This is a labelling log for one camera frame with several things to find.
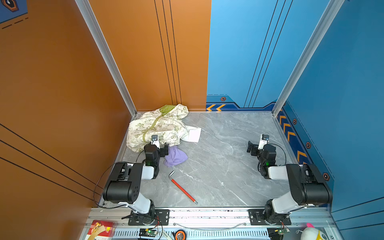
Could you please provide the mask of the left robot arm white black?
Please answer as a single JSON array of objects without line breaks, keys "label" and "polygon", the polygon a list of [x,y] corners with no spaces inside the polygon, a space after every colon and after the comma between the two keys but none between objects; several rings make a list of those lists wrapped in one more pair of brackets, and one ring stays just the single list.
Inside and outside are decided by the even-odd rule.
[{"label": "left robot arm white black", "polygon": [[141,181],[154,180],[160,171],[160,158],[169,154],[169,145],[158,147],[147,144],[144,147],[143,163],[115,163],[103,190],[103,199],[119,208],[132,210],[129,219],[144,225],[152,224],[156,219],[154,202],[141,194]]}]

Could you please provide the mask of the purple cloth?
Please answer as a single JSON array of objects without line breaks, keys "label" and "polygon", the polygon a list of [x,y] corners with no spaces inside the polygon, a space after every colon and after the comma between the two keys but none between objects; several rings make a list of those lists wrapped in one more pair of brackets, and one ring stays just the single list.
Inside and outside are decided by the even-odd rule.
[{"label": "purple cloth", "polygon": [[168,168],[174,167],[181,163],[184,163],[188,159],[185,152],[180,150],[177,146],[169,147],[169,154],[165,156],[164,164]]}]

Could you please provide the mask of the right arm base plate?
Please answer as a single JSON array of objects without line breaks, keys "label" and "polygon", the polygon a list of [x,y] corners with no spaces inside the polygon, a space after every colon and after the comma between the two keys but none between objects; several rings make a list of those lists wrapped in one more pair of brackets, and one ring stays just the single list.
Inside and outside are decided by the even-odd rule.
[{"label": "right arm base plate", "polygon": [[252,226],[262,225],[281,225],[289,226],[292,224],[290,216],[287,214],[276,214],[274,211],[266,213],[262,209],[248,210],[249,220]]}]

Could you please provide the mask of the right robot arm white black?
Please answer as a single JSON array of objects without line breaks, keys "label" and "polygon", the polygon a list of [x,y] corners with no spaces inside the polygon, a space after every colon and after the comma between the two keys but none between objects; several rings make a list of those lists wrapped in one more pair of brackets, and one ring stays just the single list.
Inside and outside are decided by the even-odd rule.
[{"label": "right robot arm white black", "polygon": [[316,165],[276,165],[276,146],[267,140],[260,140],[258,145],[248,142],[247,152],[257,157],[258,171],[265,179],[288,181],[290,187],[286,194],[268,200],[262,212],[249,211],[250,218],[259,224],[289,224],[290,213],[332,202],[332,191]]}]

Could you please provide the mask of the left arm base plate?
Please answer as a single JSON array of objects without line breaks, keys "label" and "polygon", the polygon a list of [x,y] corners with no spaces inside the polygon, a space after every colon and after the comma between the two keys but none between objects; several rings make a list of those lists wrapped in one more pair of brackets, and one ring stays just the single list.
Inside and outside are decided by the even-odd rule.
[{"label": "left arm base plate", "polygon": [[168,226],[170,220],[170,210],[168,209],[155,209],[148,214],[130,214],[128,225],[129,226]]}]

